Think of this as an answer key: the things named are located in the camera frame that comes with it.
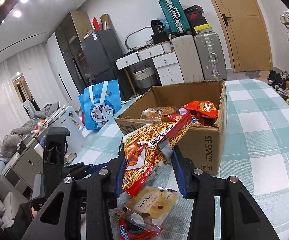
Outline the person's left hand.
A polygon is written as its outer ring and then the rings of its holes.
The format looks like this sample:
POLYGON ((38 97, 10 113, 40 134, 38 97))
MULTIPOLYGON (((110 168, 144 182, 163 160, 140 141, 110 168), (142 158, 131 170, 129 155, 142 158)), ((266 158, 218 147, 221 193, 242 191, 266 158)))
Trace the person's left hand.
POLYGON ((36 215, 38 214, 38 211, 36 211, 34 209, 33 206, 30 207, 30 213, 31 213, 31 217, 34 219, 34 217, 36 217, 36 215))

